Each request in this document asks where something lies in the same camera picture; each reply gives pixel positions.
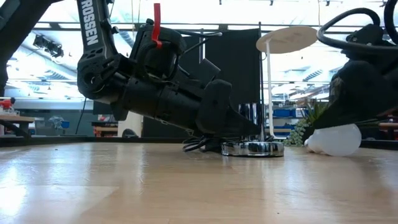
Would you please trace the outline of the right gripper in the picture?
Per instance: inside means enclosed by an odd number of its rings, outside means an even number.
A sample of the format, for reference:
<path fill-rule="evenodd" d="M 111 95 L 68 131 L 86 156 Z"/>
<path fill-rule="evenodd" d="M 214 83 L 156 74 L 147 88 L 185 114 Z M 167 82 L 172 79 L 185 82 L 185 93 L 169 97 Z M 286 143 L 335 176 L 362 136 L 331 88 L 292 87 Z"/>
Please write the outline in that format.
<path fill-rule="evenodd" d="M 376 68 L 384 81 L 376 88 L 374 113 L 398 113 L 398 54 L 376 56 Z M 354 124 L 371 118 L 365 108 L 378 80 L 377 71 L 367 62 L 348 62 L 333 77 L 340 77 L 345 92 L 327 106 L 313 123 L 315 129 Z"/>

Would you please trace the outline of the potted succulent plant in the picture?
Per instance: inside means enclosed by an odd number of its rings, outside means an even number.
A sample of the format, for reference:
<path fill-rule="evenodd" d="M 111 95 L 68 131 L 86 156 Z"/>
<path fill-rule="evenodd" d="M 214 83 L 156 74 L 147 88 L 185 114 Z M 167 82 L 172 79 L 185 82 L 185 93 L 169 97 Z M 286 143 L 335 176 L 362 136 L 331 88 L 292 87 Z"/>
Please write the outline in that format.
<path fill-rule="evenodd" d="M 307 140 L 314 132 L 313 123 L 326 110 L 328 104 L 320 100 L 312 100 L 305 105 L 305 109 L 300 112 L 303 116 L 294 126 L 287 139 L 284 140 L 286 146 L 302 147 L 305 140 Z"/>

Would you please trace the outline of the red tool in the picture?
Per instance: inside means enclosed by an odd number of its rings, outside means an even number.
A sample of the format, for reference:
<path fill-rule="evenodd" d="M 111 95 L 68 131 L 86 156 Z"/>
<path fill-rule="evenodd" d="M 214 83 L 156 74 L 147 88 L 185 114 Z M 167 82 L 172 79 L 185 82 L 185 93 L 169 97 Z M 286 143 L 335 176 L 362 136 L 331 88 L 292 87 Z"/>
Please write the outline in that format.
<path fill-rule="evenodd" d="M 9 98 L 9 99 L 0 99 L 0 107 L 2 107 L 4 110 L 9 110 L 13 109 L 13 105 L 16 102 L 15 98 Z"/>

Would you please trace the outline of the chrome lamp base with socket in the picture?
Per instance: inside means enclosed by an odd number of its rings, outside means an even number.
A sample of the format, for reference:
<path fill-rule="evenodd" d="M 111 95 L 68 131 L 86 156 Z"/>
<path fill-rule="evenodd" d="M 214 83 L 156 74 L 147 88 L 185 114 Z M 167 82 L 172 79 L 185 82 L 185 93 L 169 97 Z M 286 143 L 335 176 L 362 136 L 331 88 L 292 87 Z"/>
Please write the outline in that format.
<path fill-rule="evenodd" d="M 262 102 L 239 105 L 239 113 L 260 127 L 257 135 L 243 136 L 238 141 L 224 142 L 221 154 L 236 157 L 283 157 L 284 144 L 275 142 L 272 135 L 266 133 L 266 109 Z"/>

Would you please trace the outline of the black aluminium table frame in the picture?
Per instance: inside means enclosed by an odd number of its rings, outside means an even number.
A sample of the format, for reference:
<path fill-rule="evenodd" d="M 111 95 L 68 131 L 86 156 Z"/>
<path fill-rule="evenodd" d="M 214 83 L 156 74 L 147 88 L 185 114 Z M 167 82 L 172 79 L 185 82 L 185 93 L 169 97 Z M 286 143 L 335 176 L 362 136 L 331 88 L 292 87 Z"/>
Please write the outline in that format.
<path fill-rule="evenodd" d="M 0 137 L 0 147 L 33 146 L 44 144 L 71 144 L 81 142 L 106 142 L 106 143 L 167 143 L 180 144 L 183 138 L 103 138 L 88 136 L 34 136 Z M 398 141 L 362 140 L 361 147 L 370 149 L 385 149 L 398 151 Z"/>

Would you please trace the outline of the white stand with round top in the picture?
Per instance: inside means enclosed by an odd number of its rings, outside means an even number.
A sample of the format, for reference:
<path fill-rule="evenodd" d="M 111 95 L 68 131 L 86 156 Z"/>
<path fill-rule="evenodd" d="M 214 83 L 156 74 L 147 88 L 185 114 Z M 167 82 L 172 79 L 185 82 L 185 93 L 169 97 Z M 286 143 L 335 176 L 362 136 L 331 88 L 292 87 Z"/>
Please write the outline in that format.
<path fill-rule="evenodd" d="M 287 54 L 307 48 L 317 41 L 317 30 L 309 26 L 292 26 L 273 30 L 260 37 L 256 48 L 266 54 L 267 87 L 269 110 L 269 134 L 274 139 L 280 139 L 274 134 L 273 105 L 271 93 L 271 55 Z"/>

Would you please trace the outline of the wooden shelf unit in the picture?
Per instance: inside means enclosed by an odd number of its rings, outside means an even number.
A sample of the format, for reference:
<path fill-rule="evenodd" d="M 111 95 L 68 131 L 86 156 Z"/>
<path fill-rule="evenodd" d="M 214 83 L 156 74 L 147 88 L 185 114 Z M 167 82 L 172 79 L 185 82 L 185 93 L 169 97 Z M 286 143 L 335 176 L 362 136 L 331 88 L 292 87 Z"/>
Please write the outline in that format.
<path fill-rule="evenodd" d="M 95 137 L 117 137 L 118 122 L 113 115 L 99 114 L 96 121 L 91 122 Z"/>

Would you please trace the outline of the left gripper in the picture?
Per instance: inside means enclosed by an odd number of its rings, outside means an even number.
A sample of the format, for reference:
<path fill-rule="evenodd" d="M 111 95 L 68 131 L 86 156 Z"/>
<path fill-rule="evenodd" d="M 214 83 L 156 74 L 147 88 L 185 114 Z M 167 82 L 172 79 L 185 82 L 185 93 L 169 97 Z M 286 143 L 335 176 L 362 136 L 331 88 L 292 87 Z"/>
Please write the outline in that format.
<path fill-rule="evenodd" d="M 158 84 L 154 119 L 183 129 L 200 130 L 218 137 L 257 135 L 258 125 L 239 114 L 231 106 L 232 84 L 224 80 L 209 82 L 195 93 L 185 87 Z"/>

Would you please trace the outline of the white lightbulb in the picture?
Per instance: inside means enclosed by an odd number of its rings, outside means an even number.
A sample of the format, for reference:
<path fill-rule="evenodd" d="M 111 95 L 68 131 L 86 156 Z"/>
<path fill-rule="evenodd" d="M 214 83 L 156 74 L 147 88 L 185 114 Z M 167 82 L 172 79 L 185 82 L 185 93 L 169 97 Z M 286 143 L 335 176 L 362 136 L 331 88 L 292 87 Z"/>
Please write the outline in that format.
<path fill-rule="evenodd" d="M 343 157 L 352 155 L 361 145 L 361 131 L 355 124 L 316 129 L 304 142 L 305 148 L 314 153 Z"/>

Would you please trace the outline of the black ceiling fixture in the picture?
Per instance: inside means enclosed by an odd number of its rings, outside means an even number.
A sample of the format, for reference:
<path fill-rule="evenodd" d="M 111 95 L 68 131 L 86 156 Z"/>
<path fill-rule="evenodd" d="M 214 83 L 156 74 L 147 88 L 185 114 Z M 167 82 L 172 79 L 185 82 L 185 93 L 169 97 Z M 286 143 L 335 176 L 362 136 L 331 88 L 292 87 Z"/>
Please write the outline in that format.
<path fill-rule="evenodd" d="M 43 35 L 36 35 L 33 46 L 44 50 L 49 53 L 52 57 L 58 58 L 64 56 L 64 51 L 62 49 L 62 45 L 58 44 L 52 40 L 47 39 Z"/>

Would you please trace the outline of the wooden workbench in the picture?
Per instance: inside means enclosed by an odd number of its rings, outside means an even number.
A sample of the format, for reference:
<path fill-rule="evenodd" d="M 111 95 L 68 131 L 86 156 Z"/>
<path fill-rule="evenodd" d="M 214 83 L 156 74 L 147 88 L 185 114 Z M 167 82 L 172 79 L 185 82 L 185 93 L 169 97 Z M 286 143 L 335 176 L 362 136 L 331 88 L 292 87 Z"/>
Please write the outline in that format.
<path fill-rule="evenodd" d="M 34 121 L 35 118 L 33 117 L 0 114 L 0 125 L 14 131 L 16 136 L 23 138 L 30 138 L 29 124 Z"/>

